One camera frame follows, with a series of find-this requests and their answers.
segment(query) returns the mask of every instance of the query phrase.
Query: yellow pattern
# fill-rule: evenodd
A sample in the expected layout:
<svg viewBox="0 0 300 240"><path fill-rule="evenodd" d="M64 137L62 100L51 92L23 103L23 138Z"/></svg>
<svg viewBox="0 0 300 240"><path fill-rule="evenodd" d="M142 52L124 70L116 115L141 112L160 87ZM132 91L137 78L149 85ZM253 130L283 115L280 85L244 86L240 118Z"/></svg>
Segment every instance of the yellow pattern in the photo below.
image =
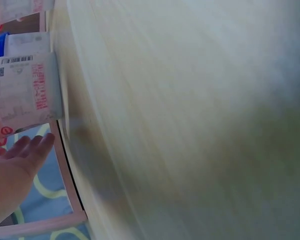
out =
<svg viewBox="0 0 300 240"><path fill-rule="evenodd" d="M36 133L36 135L44 135L46 133L46 131L49 129L49 124L44 124L42 125L38 132ZM18 133L14 135L14 142L17 142L19 139L19 135ZM33 184L34 187L37 189L37 191L44 197L48 198L48 199L56 199L56 198L60 198L60 197L67 197L67 192L64 189L58 190L58 191L51 191L47 188L45 188L42 183L40 182L38 175L36 175L34 177L33 180ZM22 210L20 207L18 207L15 212L15 217L17 220L18 224L24 224L25 223L25 218L23 216ZM64 230L58 230L58 231L54 231L52 232L51 236L50 236L50 240L56 240L56 238L64 233L69 233L69 234L73 234L75 235L78 239L80 240L89 240L81 231L79 231L77 228L75 227L70 227ZM24 237L19 237L18 240L25 240Z"/></svg>
<svg viewBox="0 0 300 240"><path fill-rule="evenodd" d="M47 188L45 188L45 186L42 185L42 183L40 182L38 175L36 175L34 177L33 180L33 184L34 187L37 189L37 191L44 197L48 198L48 199L57 199L60 197L67 197L67 192L64 189L58 190L58 191L51 191Z"/></svg>
<svg viewBox="0 0 300 240"><path fill-rule="evenodd" d="M60 234L73 234L80 240L89 240L89 238L87 238L81 231L79 231L79 229L75 227L54 231L50 236L50 240L56 240Z"/></svg>
<svg viewBox="0 0 300 240"><path fill-rule="evenodd" d="M25 223L25 218L24 218L24 215L23 215L20 207L18 207L14 211L14 215L15 215L15 218L16 218L16 221L17 221L18 224L24 224ZM18 240L25 240L25 238L24 237L19 237Z"/></svg>

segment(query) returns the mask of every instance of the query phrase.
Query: label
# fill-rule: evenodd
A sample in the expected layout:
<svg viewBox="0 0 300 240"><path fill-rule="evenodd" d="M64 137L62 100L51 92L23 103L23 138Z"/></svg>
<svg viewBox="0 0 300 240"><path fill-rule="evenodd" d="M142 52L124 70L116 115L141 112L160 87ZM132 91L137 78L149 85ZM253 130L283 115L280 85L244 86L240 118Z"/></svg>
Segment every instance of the label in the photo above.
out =
<svg viewBox="0 0 300 240"><path fill-rule="evenodd" d="M54 3L54 0L0 0L0 25L50 10Z"/></svg>
<svg viewBox="0 0 300 240"><path fill-rule="evenodd" d="M5 56L49 53L50 51L48 32L12 34L5 38Z"/></svg>
<svg viewBox="0 0 300 240"><path fill-rule="evenodd" d="M0 137L61 116L59 75L53 64L53 53L0 57Z"/></svg>

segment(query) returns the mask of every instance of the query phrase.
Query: barcode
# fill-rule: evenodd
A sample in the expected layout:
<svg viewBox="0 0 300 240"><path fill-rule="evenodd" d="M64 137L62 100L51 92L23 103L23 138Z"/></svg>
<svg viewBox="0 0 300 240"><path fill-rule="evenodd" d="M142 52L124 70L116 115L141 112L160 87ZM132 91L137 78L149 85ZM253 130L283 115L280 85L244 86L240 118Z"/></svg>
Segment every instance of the barcode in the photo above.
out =
<svg viewBox="0 0 300 240"><path fill-rule="evenodd" d="M11 64L11 63L17 63L17 62L31 61L33 59L34 59L33 55L10 57L10 58L2 59L1 64Z"/></svg>

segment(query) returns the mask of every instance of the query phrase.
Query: red circle symbol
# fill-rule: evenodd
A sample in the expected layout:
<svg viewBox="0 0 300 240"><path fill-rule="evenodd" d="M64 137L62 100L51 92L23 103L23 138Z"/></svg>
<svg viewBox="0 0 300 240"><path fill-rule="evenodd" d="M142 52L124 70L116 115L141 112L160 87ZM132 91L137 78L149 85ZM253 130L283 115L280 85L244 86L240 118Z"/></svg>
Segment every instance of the red circle symbol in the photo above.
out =
<svg viewBox="0 0 300 240"><path fill-rule="evenodd" d="M4 126L3 128L1 128L1 133L3 135L12 134L13 131L14 130L11 127L9 127L9 126Z"/></svg>

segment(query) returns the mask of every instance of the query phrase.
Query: light wood surface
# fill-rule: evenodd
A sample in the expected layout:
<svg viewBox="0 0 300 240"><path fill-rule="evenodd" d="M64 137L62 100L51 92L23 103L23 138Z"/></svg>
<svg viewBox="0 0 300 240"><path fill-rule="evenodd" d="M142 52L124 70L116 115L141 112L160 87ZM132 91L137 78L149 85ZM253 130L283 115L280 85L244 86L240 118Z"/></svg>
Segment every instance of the light wood surface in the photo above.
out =
<svg viewBox="0 0 300 240"><path fill-rule="evenodd" d="M99 240L300 240L300 0L56 0Z"/></svg>

